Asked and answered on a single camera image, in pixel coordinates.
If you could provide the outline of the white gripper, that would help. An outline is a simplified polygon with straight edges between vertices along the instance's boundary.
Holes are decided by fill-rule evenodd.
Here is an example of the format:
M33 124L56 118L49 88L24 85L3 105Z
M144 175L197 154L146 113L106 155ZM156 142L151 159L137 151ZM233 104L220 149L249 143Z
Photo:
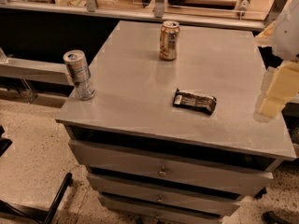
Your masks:
M273 119L299 92L299 0L283 9L276 22L270 23L254 37L258 47L271 47L283 61L277 68L269 66L263 76L257 113Z

